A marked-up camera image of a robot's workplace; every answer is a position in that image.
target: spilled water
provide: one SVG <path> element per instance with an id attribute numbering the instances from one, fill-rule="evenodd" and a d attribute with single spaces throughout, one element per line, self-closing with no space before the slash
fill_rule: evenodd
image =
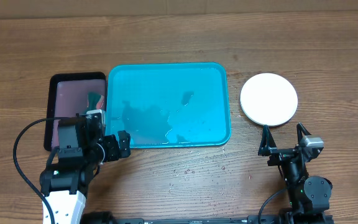
<path id="1" fill-rule="evenodd" d="M 135 144 L 167 144 L 167 134 L 172 130 L 168 124 L 169 113 L 162 114 L 162 110 L 153 105 L 142 111 L 131 107 L 129 102 L 122 111 L 124 129 L 131 135 Z"/>

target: blue tray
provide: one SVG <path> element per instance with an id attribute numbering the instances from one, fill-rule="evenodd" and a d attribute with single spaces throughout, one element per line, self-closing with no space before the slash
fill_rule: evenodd
<path id="1" fill-rule="evenodd" d="M 108 81 L 106 134 L 132 148 L 216 146 L 231 135 L 226 71 L 218 63 L 120 65 Z"/>

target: wood grain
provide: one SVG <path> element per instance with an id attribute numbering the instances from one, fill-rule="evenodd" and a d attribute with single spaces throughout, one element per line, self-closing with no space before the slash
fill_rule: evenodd
<path id="1" fill-rule="evenodd" d="M 41 201 L 16 172 L 12 145 L 23 127 L 45 117 L 52 75 L 209 61 L 227 70 L 229 142 L 137 150 L 105 164 L 91 183 L 86 212 L 111 210 L 121 218 L 256 214 L 283 182 L 267 158 L 257 156 L 261 128 L 244 116 L 239 92 L 251 76 L 274 72 L 299 97 L 293 119 L 272 129 L 276 143 L 294 146 L 299 121 L 321 135 L 326 147 L 308 171 L 334 184 L 328 213 L 336 223 L 358 223 L 358 11 L 0 21 L 0 223 L 42 222 Z M 268 99 L 261 108 L 274 110 Z M 19 164 L 36 185 L 48 156 L 43 136 L 40 124 L 18 149 Z M 286 206 L 282 195 L 265 213 Z"/>
<path id="2" fill-rule="evenodd" d="M 0 19 L 358 10 L 358 0 L 0 0 Z"/>

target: wooden table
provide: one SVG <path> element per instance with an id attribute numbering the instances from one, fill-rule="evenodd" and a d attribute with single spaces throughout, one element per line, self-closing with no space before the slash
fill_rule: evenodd
<path id="1" fill-rule="evenodd" d="M 257 155 L 262 129 L 244 116 L 239 93 L 251 76 L 274 72 L 299 97 L 292 120 L 272 129 L 278 147 L 296 144 L 299 121 L 321 135 L 326 147 L 308 171 L 332 181 L 328 213 L 336 223 L 358 223 L 358 11 L 1 20 L 0 223 L 41 223 L 41 201 L 16 172 L 12 145 L 22 128 L 45 117 L 52 75 L 210 61 L 227 70 L 229 142 L 137 150 L 105 164 L 90 185 L 85 212 L 148 219 L 257 214 L 284 185 L 277 168 Z M 260 107 L 274 110 L 269 99 Z M 38 125 L 18 149 L 19 164 L 36 186 L 48 156 L 43 137 Z M 282 195 L 264 213 L 287 206 Z"/>

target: round white plate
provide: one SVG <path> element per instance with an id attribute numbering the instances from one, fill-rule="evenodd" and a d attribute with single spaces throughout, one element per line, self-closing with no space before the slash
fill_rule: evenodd
<path id="1" fill-rule="evenodd" d="M 278 126 L 289 121 L 298 107 L 298 96 L 291 83 L 280 75 L 261 73 L 242 87 L 240 104 L 253 122 Z"/>

